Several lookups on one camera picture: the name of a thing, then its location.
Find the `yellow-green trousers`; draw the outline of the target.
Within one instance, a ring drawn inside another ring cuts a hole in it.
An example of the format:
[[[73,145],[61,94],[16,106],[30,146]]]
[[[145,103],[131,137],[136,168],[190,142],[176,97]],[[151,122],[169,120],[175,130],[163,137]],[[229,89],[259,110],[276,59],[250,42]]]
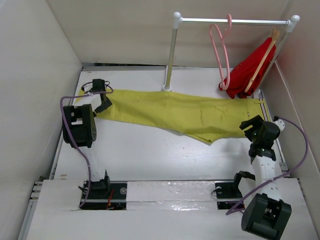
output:
[[[262,101],[252,98],[212,98],[171,91],[116,89],[112,105],[100,119],[173,130],[203,143],[243,138],[240,124],[263,116]]]

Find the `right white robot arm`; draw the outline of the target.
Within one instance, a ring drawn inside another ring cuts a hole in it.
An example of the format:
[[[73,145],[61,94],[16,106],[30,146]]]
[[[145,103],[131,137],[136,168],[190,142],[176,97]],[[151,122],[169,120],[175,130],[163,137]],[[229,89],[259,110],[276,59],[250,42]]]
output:
[[[248,155],[255,183],[252,192],[249,192],[249,184],[243,179],[231,184],[235,196],[246,194],[252,198],[246,199],[241,229],[266,240],[279,240],[292,214],[291,205],[283,201],[274,180],[276,154],[273,145],[281,129],[277,123],[265,121],[260,115],[243,121],[239,128],[251,142]]]

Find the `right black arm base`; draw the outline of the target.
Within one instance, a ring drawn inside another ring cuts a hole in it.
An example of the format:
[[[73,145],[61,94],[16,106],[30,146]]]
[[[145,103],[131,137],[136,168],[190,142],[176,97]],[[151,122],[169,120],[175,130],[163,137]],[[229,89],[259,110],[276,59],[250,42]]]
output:
[[[216,198],[218,210],[231,209],[243,196],[239,190],[241,175],[236,173],[233,180],[218,180],[214,182],[211,195]]]

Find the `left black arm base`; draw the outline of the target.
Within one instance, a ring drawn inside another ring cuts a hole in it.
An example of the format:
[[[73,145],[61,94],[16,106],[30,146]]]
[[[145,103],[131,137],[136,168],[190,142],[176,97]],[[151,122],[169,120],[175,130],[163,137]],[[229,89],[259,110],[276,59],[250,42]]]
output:
[[[107,210],[121,211],[127,209],[128,183],[126,181],[111,181],[105,172],[104,178],[91,181],[88,191],[88,181],[78,188],[81,190],[80,209],[82,210]]]

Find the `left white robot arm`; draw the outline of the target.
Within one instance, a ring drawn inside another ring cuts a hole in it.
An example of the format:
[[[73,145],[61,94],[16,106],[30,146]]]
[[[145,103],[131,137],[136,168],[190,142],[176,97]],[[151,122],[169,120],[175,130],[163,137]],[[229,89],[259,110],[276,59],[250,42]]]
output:
[[[110,87],[110,82],[101,78],[93,79],[82,85],[81,90],[84,97],[99,95],[100,105],[95,109],[90,103],[80,106],[63,105],[65,99],[72,99],[70,96],[62,97],[60,100],[60,111],[62,116],[62,134],[67,144],[76,149],[85,159],[88,168],[88,180],[86,186],[80,189],[84,194],[95,192],[100,198],[107,198],[111,194],[111,181],[107,173],[103,179],[92,181],[92,170],[88,157],[81,151],[81,147],[91,148],[97,139],[97,128],[95,117],[112,106],[111,100],[107,97],[114,90]]]

